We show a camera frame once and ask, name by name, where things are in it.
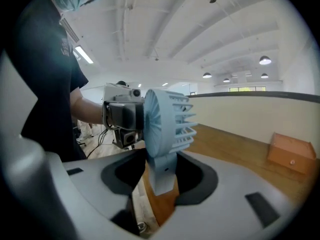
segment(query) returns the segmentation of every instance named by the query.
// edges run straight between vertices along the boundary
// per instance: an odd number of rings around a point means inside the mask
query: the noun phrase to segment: wooden block
[[[274,133],[267,159],[302,174],[310,174],[316,165],[316,153],[310,142]]]

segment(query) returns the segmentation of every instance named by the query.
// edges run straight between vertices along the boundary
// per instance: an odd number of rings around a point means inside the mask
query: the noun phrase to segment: floor
[[[266,143],[205,125],[197,125],[194,129],[197,135],[187,149],[188,151],[247,167],[282,191],[296,205],[304,202],[318,175],[319,159],[316,161],[316,169],[309,175],[303,175],[269,162],[266,159],[269,145]],[[120,148],[111,145],[112,140],[113,136],[109,133],[102,145],[89,158],[94,159],[123,152]],[[88,155],[97,145],[98,136],[88,138],[83,142],[87,144],[83,150]],[[143,141],[138,143],[136,148],[144,148]],[[148,164],[146,164],[146,170],[133,192],[133,202],[137,220],[145,221],[149,226],[148,234],[155,232],[174,212],[174,201],[178,195],[178,184],[175,182],[172,191],[155,196],[148,181]]]

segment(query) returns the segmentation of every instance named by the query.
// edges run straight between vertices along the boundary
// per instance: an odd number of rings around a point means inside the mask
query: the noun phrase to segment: white ceiling
[[[102,82],[119,79],[158,87],[162,82],[214,82],[215,77],[250,71],[247,81],[256,82],[265,71],[276,81],[280,27],[273,3],[98,0],[65,18],[79,38],[76,45],[94,61],[79,62],[89,80],[103,76]],[[262,55],[272,64],[259,65]],[[204,72],[213,79],[203,79]]]

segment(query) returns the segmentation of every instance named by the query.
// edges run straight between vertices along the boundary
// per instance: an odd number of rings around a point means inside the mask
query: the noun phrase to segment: sleeve
[[[70,93],[76,89],[84,87],[89,81],[85,77],[84,73],[82,73],[78,61],[73,53],[73,49],[71,49],[70,53],[71,59],[71,81],[70,81]]]

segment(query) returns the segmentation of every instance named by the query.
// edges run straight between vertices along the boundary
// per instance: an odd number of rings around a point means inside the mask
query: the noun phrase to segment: window
[[[263,91],[265,92],[267,89],[265,86],[248,86],[248,87],[232,87],[229,88],[229,92],[255,92],[255,91]]]

